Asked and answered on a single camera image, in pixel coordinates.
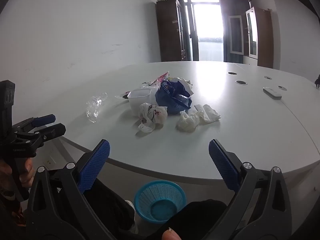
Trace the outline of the person's left hand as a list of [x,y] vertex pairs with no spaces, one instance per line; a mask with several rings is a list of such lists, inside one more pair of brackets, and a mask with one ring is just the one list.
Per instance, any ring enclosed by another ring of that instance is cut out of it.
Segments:
[[[30,188],[33,183],[35,169],[33,167],[33,161],[31,158],[25,160],[24,163],[24,171],[20,174],[20,182],[23,187]],[[7,191],[14,190],[14,183],[11,181],[12,169],[11,167],[3,160],[1,160],[0,164],[0,180],[1,180],[1,188]]]

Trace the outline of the person's right hand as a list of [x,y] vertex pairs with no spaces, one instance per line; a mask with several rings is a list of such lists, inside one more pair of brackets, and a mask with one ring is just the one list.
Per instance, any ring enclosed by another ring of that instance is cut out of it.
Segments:
[[168,228],[163,235],[162,240],[181,240],[180,236],[171,228]]

